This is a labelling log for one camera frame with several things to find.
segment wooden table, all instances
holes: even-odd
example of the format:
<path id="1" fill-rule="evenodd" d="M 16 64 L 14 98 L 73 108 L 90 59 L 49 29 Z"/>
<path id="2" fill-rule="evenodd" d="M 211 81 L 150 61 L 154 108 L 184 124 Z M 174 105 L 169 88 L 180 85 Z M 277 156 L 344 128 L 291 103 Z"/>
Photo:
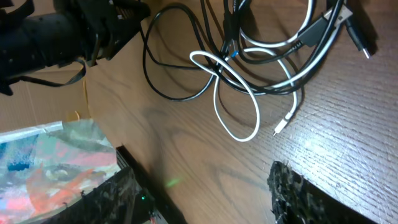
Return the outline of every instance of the wooden table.
<path id="1" fill-rule="evenodd" d="M 152 15 L 174 0 L 148 3 Z M 199 1 L 184 1 L 203 25 Z M 211 1 L 222 22 L 222 1 Z M 99 61 L 88 71 L 91 114 L 114 146 L 124 144 L 167 189 L 189 223 L 274 223 L 266 179 L 273 161 L 288 163 L 316 186 L 370 219 L 398 220 L 398 2 L 363 1 L 379 40 L 379 50 L 366 60 L 345 29 L 318 75 L 305 86 L 295 118 L 272 137 L 276 124 L 291 106 L 291 96 L 259 97 L 261 128 L 250 142 L 234 141 L 219 123 L 213 89 L 177 103 L 163 99 L 148 86 L 142 72 L 142 40 L 136 36 L 112 61 Z M 318 3 L 317 14 L 325 8 Z M 253 1 L 257 39 L 276 41 L 301 25 L 305 0 Z M 142 24 L 147 27 L 149 19 Z M 187 64 L 198 50 L 186 15 L 165 14 L 150 48 L 163 62 Z M 218 46 L 221 38 L 211 20 Z M 292 57 L 307 58 L 304 48 Z M 147 61 L 154 85 L 172 96 L 185 96 L 207 81 L 209 74 L 173 70 Z M 277 63 L 246 65 L 267 79 L 284 79 Z M 258 84 L 258 78 L 245 77 Z M 248 96 L 221 85 L 221 114 L 239 136 L 251 133 L 255 113 Z"/>

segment tabletop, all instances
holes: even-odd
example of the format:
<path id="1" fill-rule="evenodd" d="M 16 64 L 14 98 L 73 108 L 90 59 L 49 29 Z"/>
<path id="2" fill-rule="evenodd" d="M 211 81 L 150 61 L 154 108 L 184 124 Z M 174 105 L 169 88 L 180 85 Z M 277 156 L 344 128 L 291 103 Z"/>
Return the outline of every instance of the tabletop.
<path id="1" fill-rule="evenodd" d="M 152 16 L 173 0 L 148 0 Z M 203 26 L 199 1 L 182 1 Z M 222 39 L 222 1 L 210 3 L 208 16 L 217 46 Z M 360 6 L 377 34 L 371 59 L 358 52 L 345 29 L 317 75 L 300 95 L 291 123 L 272 136 L 289 110 L 291 96 L 259 96 L 261 127 L 249 142 L 236 142 L 213 108 L 213 87 L 186 102 L 154 93 L 142 72 L 142 39 L 135 36 L 111 61 L 88 70 L 90 111 L 114 146 L 130 153 L 163 185 L 189 223 L 274 223 L 266 184 L 273 161 L 282 161 L 314 185 L 378 223 L 398 220 L 398 2 L 363 0 Z M 305 0 L 253 0 L 248 26 L 264 41 L 286 39 L 300 27 Z M 325 9 L 319 1 L 316 15 Z M 150 19 L 142 22 L 146 30 Z M 189 64 L 198 50 L 188 17 L 178 10 L 164 14 L 150 35 L 149 47 L 165 63 Z M 299 67 L 311 49 L 291 59 Z M 257 83 L 282 80 L 277 62 L 248 65 L 231 62 Z M 170 96 L 199 90 L 210 75 L 174 70 L 147 60 L 150 79 Z M 238 136 L 251 133 L 255 111 L 250 98 L 221 84 L 221 115 Z"/>

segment usb connector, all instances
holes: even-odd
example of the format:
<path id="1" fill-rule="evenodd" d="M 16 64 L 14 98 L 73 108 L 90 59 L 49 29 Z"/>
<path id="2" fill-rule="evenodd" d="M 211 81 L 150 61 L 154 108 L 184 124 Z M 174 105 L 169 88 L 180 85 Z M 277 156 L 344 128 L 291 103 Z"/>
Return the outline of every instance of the usb connector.
<path id="1" fill-rule="evenodd" d="M 331 12 L 333 9 L 329 9 L 324 15 L 320 16 L 315 22 L 313 22 L 309 27 L 298 33 L 298 39 L 305 45 L 309 47 L 313 47 L 318 44 L 320 39 L 322 38 L 323 31 L 325 31 L 328 26 L 328 20 L 331 16 Z M 337 17 L 335 27 L 345 20 L 347 20 L 353 13 L 343 5 L 339 12 L 339 16 Z"/>

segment cardboard box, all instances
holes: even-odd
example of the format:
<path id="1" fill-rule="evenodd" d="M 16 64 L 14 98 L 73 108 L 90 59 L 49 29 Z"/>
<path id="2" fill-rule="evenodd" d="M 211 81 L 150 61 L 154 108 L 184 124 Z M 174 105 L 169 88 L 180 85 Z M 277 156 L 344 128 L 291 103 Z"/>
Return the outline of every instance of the cardboard box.
<path id="1" fill-rule="evenodd" d="M 13 0 L 13 11 L 24 0 Z M 33 16 L 55 12 L 51 0 L 35 0 Z M 29 76 L 52 82 L 65 83 L 74 76 L 81 65 L 45 68 Z M 0 132 L 45 124 L 54 121 L 71 121 L 89 118 L 88 105 L 83 89 L 83 80 L 72 85 L 52 88 L 27 82 L 11 85 L 13 96 L 0 95 Z"/>

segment wood grain surface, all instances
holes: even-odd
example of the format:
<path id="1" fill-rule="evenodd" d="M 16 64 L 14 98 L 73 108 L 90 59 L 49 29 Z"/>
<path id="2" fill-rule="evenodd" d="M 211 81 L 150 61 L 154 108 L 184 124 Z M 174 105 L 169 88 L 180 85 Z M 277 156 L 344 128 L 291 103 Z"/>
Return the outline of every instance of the wood grain surface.
<path id="1" fill-rule="evenodd" d="M 148 1 L 152 15 L 172 1 Z M 203 25 L 200 2 L 183 2 Z M 222 1 L 210 3 L 221 23 Z M 275 137 L 291 96 L 259 97 L 259 134 L 250 142 L 236 142 L 215 115 L 212 88 L 184 103 L 163 99 L 149 88 L 139 35 L 112 61 L 101 60 L 88 70 L 91 114 L 112 144 L 124 144 L 160 185 L 179 181 L 167 191 L 189 223 L 274 223 L 266 184 L 273 161 L 288 163 L 376 222 L 398 223 L 398 2 L 366 0 L 361 5 L 378 35 L 377 54 L 366 60 L 343 29 L 322 69 L 305 86 L 295 118 Z M 305 0 L 253 0 L 253 36 L 285 39 L 300 27 L 306 8 Z M 324 8 L 319 1 L 317 14 Z M 142 22 L 145 29 L 149 21 Z M 210 21 L 220 46 L 218 29 Z M 182 65 L 199 49 L 181 11 L 161 18 L 149 45 L 160 61 Z M 299 66 L 309 53 L 304 48 L 292 60 Z M 252 73 L 245 78 L 255 83 L 284 79 L 277 63 L 243 65 Z M 150 60 L 147 67 L 154 85 L 171 96 L 192 94 L 209 78 L 205 72 L 163 68 Z M 250 134 L 256 117 L 249 97 L 224 84 L 220 96 L 225 108 L 221 115 L 232 131 Z"/>

